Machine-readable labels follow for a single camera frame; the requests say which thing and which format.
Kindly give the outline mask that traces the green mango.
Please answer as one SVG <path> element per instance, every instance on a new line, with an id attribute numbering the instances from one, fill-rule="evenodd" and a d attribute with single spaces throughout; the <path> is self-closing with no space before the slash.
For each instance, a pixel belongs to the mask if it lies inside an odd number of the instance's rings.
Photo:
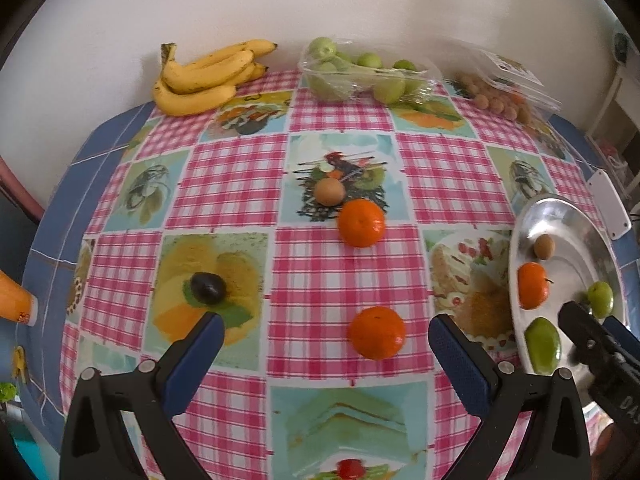
<path id="1" fill-rule="evenodd" d="M 533 371 L 539 375 L 551 375 L 562 356 L 562 342 L 555 326 L 548 318 L 535 318 L 526 327 L 525 342 Z"/>
<path id="2" fill-rule="evenodd" d="M 614 292 L 610 284 L 604 281 L 592 283 L 587 289 L 587 300 L 592 314 L 596 318 L 606 318 L 614 307 Z"/>

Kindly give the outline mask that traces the small mandarin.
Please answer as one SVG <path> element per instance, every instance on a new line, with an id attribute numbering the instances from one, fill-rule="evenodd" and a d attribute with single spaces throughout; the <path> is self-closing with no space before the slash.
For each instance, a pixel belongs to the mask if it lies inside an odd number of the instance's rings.
<path id="1" fill-rule="evenodd" d="M 518 302 L 524 310 L 540 307 L 549 296 L 549 285 L 546 269 L 536 262 L 526 262 L 518 268 Z"/>

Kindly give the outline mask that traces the dark plum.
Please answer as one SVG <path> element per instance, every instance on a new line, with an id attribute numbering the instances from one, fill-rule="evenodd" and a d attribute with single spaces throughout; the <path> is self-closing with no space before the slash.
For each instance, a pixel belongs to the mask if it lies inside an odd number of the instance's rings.
<path id="1" fill-rule="evenodd" d="M 190 291 L 201 304 L 220 304 L 227 296 L 227 285 L 218 274 L 196 272 L 190 279 Z"/>

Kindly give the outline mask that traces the large orange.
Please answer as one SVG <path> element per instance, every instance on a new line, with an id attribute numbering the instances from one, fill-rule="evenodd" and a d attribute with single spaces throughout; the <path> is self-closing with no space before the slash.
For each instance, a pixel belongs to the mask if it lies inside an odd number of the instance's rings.
<path id="1" fill-rule="evenodd" d="M 390 359 L 405 344 L 405 322 L 391 308 L 370 307 L 359 312 L 349 323 L 347 339 L 352 348 L 368 360 Z"/>

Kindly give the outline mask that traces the silver metal plate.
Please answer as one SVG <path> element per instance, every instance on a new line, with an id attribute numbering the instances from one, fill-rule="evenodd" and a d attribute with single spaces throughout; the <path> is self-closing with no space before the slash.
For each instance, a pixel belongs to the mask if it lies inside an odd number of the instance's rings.
<path id="1" fill-rule="evenodd" d="M 525 310 L 518 300 L 518 268 L 535 259 L 534 243 L 542 234 L 551 235 L 555 241 L 553 255 L 541 263 L 552 283 L 547 300 L 536 309 Z M 560 307 L 570 300 L 584 300 L 588 287 L 597 281 L 612 287 L 612 315 L 628 325 L 622 277 L 608 240 L 570 200 L 554 194 L 529 200 L 516 218 L 509 252 L 512 322 L 518 354 L 527 373 L 534 370 L 525 342 L 529 324 L 541 316 L 555 325 Z"/>

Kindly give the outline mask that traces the white power adapter box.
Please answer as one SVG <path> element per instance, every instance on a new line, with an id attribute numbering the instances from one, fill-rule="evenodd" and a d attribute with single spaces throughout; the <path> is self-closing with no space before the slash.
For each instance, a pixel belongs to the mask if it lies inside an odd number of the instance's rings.
<path id="1" fill-rule="evenodd" d="M 611 240 L 619 240 L 631 230 L 632 223 L 611 178 L 603 169 L 598 169 L 587 180 L 587 188 L 608 236 Z"/>

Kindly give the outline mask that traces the orange plastic cup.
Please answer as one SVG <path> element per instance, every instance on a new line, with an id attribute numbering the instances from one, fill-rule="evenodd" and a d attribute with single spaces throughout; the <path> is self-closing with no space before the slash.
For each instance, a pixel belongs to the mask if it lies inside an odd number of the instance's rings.
<path id="1" fill-rule="evenodd" d="M 0 271 L 0 316 L 17 324 L 34 326 L 37 315 L 38 299 Z"/>

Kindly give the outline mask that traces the white shelf unit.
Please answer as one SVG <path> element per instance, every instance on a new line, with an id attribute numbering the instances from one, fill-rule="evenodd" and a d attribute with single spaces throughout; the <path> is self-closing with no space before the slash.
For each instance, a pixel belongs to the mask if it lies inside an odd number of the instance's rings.
<path id="1" fill-rule="evenodd" d="M 639 201 L 639 155 L 624 155 L 639 140 L 639 81 L 623 65 L 617 65 L 586 140 L 603 160 L 623 204 L 629 209 Z"/>

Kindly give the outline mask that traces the blue table cover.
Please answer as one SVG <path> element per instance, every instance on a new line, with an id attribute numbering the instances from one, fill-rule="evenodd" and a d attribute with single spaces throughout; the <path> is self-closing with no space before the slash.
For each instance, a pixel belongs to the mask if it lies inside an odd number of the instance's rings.
<path id="1" fill-rule="evenodd" d="M 98 206 L 126 144 L 151 115 L 152 103 L 136 106 L 90 133 L 54 189 L 27 258 L 23 285 L 38 300 L 35 325 L 19 328 L 29 378 L 20 397 L 41 432 L 62 424 L 61 344 L 66 294 L 82 234 Z"/>

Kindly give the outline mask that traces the clear box of longans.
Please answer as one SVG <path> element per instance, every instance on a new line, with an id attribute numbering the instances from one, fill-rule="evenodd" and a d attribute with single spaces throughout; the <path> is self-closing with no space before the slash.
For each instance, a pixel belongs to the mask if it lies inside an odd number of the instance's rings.
<path id="1" fill-rule="evenodd" d="M 461 42 L 452 45 L 450 54 L 451 84 L 480 110 L 529 125 L 534 117 L 548 119 L 562 108 L 521 62 Z"/>

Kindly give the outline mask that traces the checkered fruit tablecloth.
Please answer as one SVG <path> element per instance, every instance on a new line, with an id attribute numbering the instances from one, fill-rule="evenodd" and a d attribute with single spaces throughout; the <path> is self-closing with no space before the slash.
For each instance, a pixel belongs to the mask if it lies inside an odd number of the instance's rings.
<path id="1" fill-rule="evenodd" d="M 314 200 L 323 178 L 343 203 Z M 324 104 L 273 73 L 198 116 L 154 107 L 124 147 L 79 242 L 67 296 L 61 396 L 79 373 L 131 370 L 184 336 L 196 272 L 220 275 L 224 346 L 176 420 L 221 479 L 437 479 L 473 433 L 426 339 L 447 312 L 515 360 L 508 257 L 530 196 L 597 218 L 585 178 L 544 122 L 478 110 L 452 84 L 423 104 Z M 382 240 L 346 245 L 337 216 L 364 198 Z M 390 359 L 360 356 L 347 327 L 388 307 L 406 326 Z"/>

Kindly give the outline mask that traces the banana bunch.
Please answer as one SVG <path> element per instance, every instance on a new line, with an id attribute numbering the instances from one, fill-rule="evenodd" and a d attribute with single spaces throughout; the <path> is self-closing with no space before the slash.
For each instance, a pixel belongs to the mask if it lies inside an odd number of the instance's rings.
<path id="1" fill-rule="evenodd" d="M 227 104 L 242 84 L 262 78 L 268 67 L 258 62 L 277 50 L 275 42 L 251 39 L 210 52 L 189 63 L 176 60 L 174 42 L 160 46 L 160 76 L 152 89 L 156 107 L 165 115 L 197 115 Z"/>

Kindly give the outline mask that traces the bag of green apples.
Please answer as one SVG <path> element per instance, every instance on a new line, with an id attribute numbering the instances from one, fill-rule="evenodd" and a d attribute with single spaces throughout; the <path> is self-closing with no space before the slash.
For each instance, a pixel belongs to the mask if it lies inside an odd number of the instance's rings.
<path id="1" fill-rule="evenodd" d="M 320 102 L 352 101 L 362 96 L 384 105 L 422 104 L 442 81 L 426 54 L 404 44 L 318 37 L 300 55 L 306 87 Z"/>

